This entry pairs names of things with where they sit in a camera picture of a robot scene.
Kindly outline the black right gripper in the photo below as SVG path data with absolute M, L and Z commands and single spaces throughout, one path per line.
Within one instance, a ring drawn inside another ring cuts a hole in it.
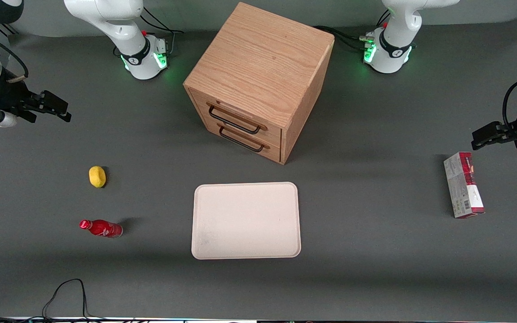
M 15 124 L 19 118 L 34 123 L 37 119 L 34 111 L 38 108 L 40 113 L 71 121 L 68 103 L 50 91 L 31 92 L 23 82 L 0 84 L 0 124 Z

